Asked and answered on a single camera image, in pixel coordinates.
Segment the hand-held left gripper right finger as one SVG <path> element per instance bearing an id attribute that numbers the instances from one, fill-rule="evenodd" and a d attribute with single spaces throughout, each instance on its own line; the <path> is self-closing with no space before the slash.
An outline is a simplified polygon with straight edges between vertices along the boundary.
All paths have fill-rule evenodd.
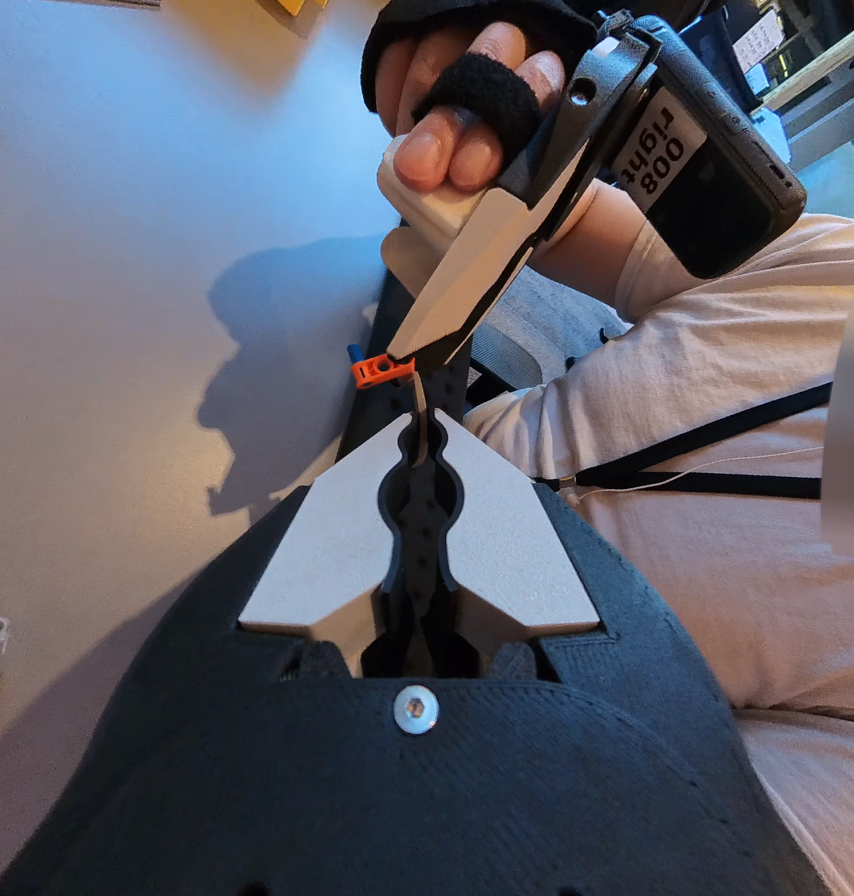
<path id="1" fill-rule="evenodd" d="M 508 643 L 600 625 L 528 476 L 441 410 L 430 413 L 438 533 L 427 645 L 441 677 L 476 677 Z"/>

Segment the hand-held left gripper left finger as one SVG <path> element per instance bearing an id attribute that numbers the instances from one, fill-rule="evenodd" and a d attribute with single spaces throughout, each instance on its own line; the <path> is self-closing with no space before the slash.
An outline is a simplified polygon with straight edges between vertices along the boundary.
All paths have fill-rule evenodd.
<path id="1" fill-rule="evenodd" d="M 318 476 L 239 616 L 249 631 L 336 644 L 354 677 L 383 630 L 394 537 L 378 489 L 403 458 L 405 413 Z"/>

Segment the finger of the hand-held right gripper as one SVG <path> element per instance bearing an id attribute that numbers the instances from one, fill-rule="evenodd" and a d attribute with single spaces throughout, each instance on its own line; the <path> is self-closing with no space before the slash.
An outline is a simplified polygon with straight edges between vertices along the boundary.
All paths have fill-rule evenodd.
<path id="1" fill-rule="evenodd" d="M 500 186 L 483 195 L 389 342 L 391 358 L 414 359 L 419 373 L 448 363 L 530 258 L 585 150 L 533 209 Z"/>

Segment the orange toy connector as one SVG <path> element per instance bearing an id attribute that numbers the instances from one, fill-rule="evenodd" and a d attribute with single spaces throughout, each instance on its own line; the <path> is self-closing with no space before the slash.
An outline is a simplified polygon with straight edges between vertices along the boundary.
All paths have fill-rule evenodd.
<path id="1" fill-rule="evenodd" d="M 397 380 L 411 380 L 416 372 L 415 368 L 414 359 L 401 363 L 388 354 L 382 354 L 354 361 L 351 364 L 351 373 L 356 389 L 367 390 Z"/>

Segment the grey angled toy beam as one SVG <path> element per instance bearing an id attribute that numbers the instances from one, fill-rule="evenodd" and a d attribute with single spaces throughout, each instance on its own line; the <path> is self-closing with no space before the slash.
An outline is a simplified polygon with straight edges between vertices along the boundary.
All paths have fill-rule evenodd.
<path id="1" fill-rule="evenodd" d="M 417 452 L 414 460 L 411 462 L 411 468 L 417 469 L 425 462 L 429 453 L 430 413 L 421 375 L 416 369 L 412 372 L 412 381 L 418 422 L 418 442 Z"/>

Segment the person's right forearm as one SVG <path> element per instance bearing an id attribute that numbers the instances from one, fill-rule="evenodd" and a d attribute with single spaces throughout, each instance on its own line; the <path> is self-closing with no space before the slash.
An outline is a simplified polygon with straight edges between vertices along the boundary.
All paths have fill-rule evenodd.
<path id="1" fill-rule="evenodd" d="M 824 383 L 854 295 L 854 220 L 805 215 L 721 279 L 691 277 L 632 200 L 597 184 L 537 269 L 614 307 L 622 337 L 519 403 L 533 439 L 611 454 Z"/>

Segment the person's right hand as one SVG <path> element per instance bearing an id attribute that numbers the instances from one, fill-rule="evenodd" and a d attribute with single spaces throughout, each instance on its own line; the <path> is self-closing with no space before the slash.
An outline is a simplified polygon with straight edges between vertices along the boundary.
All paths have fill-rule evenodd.
<path id="1" fill-rule="evenodd" d="M 394 42 L 381 55 L 375 78 L 377 112 L 391 136 L 404 134 L 394 167 L 409 188 L 431 193 L 444 181 L 459 191 L 484 188 L 502 167 L 497 134 L 466 110 L 436 106 L 419 123 L 413 110 L 441 73 L 466 52 L 487 56 L 527 83 L 542 111 L 554 103 L 566 82 L 565 69 L 552 51 L 521 28 L 497 21 L 485 28 L 448 27 L 423 38 Z"/>

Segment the black perforated panel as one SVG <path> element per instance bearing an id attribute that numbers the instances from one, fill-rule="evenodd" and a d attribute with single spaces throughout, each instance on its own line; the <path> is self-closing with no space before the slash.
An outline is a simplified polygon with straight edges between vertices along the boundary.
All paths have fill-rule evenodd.
<path id="1" fill-rule="evenodd" d="M 366 357 L 385 353 L 388 342 L 413 303 L 387 271 L 378 301 Z M 449 364 L 421 375 L 428 407 L 441 409 L 456 422 L 465 410 L 470 342 Z M 378 385 L 357 391 L 336 455 L 339 462 L 402 414 L 415 411 L 413 387 Z M 362 655 L 366 678 L 467 677 L 476 670 L 476 652 L 453 635 L 454 609 L 441 573 L 440 535 L 455 507 L 452 480 L 438 468 L 433 454 L 407 469 L 390 486 L 388 509 L 396 521 L 400 569 L 389 593 L 378 595 L 385 631 Z"/>

